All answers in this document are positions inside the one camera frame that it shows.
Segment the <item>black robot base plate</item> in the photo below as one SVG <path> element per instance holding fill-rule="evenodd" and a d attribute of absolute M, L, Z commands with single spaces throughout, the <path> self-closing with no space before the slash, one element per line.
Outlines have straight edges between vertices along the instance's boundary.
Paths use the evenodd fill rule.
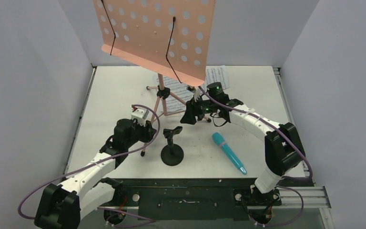
<path fill-rule="evenodd" d="M 285 183 L 268 194 L 251 187 L 250 179 L 114 180 L 102 179 L 80 201 L 85 217 L 101 209 L 112 224 L 137 210 L 140 220 L 259 220 L 272 218 L 274 209 L 313 205 L 313 187 Z"/>

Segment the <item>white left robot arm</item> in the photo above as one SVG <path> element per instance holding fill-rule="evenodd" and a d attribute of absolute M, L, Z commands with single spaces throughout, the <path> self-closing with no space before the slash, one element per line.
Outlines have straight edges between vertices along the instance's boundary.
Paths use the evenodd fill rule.
<path fill-rule="evenodd" d="M 107 174 L 124 161 L 130 147 L 137 142 L 151 143 L 159 131 L 150 121 L 142 125 L 137 119 L 120 119 L 113 135 L 89 164 L 67 174 L 67 179 L 61 183 L 45 187 L 34 225 L 41 229 L 76 229 L 80 221 L 100 205 L 120 204 L 123 192 Z"/>

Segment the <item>pink perforated music stand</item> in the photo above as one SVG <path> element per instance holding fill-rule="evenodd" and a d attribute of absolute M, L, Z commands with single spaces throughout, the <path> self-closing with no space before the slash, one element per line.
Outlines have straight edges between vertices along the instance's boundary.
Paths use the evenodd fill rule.
<path fill-rule="evenodd" d="M 214 0 L 95 0 L 102 51 L 187 86 L 206 80 Z"/>

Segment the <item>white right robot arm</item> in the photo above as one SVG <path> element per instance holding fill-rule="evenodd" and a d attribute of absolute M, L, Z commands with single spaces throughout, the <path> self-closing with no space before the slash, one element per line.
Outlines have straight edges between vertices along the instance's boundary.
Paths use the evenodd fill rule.
<path fill-rule="evenodd" d="M 238 99 L 231 99 L 220 82 L 212 83 L 204 91 L 201 87 L 188 86 L 193 93 L 186 102 L 182 124 L 194 125 L 206 114 L 217 115 L 242 127 L 264 142 L 266 168 L 255 180 L 250 198 L 261 205 L 269 199 L 286 173 L 305 160 L 305 152 L 294 124 L 281 124 L 258 114 Z"/>

